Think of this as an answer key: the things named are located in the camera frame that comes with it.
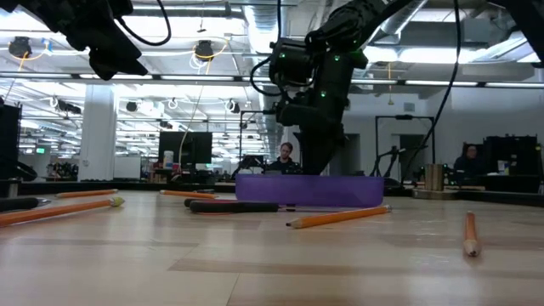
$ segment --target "pencil eraser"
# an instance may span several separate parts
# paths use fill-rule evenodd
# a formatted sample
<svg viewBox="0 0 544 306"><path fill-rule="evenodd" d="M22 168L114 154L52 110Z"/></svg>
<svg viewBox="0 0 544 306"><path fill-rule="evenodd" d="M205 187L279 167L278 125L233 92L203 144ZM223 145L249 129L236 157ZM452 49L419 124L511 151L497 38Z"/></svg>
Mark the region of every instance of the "pencil eraser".
<svg viewBox="0 0 544 306"><path fill-rule="evenodd" d="M124 202L125 202L125 200L123 200L122 198L120 198L120 197L115 197L115 198L113 198L113 199L110 200L110 205L111 205L112 207L119 207L119 206L121 206L122 203L124 203Z"/></svg>

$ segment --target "white pillar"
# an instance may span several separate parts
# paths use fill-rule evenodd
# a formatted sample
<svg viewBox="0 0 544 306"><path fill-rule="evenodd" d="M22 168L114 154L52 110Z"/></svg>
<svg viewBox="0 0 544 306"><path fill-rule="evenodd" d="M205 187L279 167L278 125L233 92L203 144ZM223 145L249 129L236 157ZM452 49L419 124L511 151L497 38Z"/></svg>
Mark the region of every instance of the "white pillar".
<svg viewBox="0 0 544 306"><path fill-rule="evenodd" d="M87 85L78 180L113 179L118 103L111 85Z"/></svg>
<svg viewBox="0 0 544 306"><path fill-rule="evenodd" d="M45 182L45 178L48 176L48 164L51 162L51 146L44 145L38 146L34 154L33 167L37 173L35 182Z"/></svg>

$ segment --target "man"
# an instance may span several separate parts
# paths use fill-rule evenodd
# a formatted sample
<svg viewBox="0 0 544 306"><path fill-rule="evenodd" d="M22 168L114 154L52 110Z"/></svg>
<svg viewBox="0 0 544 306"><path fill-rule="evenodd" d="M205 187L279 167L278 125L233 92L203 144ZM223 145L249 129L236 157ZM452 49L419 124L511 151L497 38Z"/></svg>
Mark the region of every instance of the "man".
<svg viewBox="0 0 544 306"><path fill-rule="evenodd" d="M463 156L457 158L453 168L456 171L463 171L464 177L473 177L485 174L485 164L478 157L478 149L473 144L467 145L466 152Z"/></svg>
<svg viewBox="0 0 544 306"><path fill-rule="evenodd" d="M283 174L299 173L300 165L289 157L291 152L292 144L290 142L281 144L280 157L269 165L268 170L281 171Z"/></svg>

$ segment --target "pencil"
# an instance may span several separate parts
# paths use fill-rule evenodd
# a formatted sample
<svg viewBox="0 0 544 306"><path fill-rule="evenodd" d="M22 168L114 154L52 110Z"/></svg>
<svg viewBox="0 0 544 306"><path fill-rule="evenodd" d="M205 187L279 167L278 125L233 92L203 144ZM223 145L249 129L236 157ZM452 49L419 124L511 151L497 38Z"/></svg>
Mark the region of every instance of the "pencil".
<svg viewBox="0 0 544 306"><path fill-rule="evenodd" d="M27 212L12 212L0 214L0 227L17 224L21 222L34 221L41 218L50 218L67 213L77 213L99 207L118 207L124 200L122 198L113 198L104 201L94 201L84 204L69 205L63 207L51 207L44 209L34 209Z"/></svg>
<svg viewBox="0 0 544 306"><path fill-rule="evenodd" d="M201 199L215 199L218 197L217 195L205 194L205 193L199 193L199 192L189 192L189 191L161 190L160 192L161 192L161 195L189 196L189 197L201 198Z"/></svg>
<svg viewBox="0 0 544 306"><path fill-rule="evenodd" d="M481 251L478 237L476 236L476 218L472 212L467 212L465 220L465 241L463 247L470 257L477 257Z"/></svg>
<svg viewBox="0 0 544 306"><path fill-rule="evenodd" d="M77 192L63 192L56 194L55 196L60 199L81 197L81 196L101 196L111 195L117 193L119 190L91 190L91 191L77 191Z"/></svg>
<svg viewBox="0 0 544 306"><path fill-rule="evenodd" d="M340 222L340 221L350 220L354 218L369 217L369 216L373 216L373 215L377 215L381 213L389 213L389 212L391 212L391 206L386 205L383 207L359 209L359 210L348 211L348 212L335 212L335 213L328 213L328 214L320 215L320 216L302 217L302 218L292 220L291 222L288 222L286 225L291 226L294 229L303 229L303 228L316 226L316 225Z"/></svg>

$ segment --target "purple container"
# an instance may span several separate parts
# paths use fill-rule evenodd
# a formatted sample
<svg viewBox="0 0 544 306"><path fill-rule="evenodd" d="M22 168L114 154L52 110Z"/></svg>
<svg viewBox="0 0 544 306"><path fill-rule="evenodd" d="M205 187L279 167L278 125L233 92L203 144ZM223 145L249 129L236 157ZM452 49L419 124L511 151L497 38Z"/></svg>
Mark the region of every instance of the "purple container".
<svg viewBox="0 0 544 306"><path fill-rule="evenodd" d="M281 205L377 207L383 201L383 178L242 174L236 176L236 198Z"/></svg>

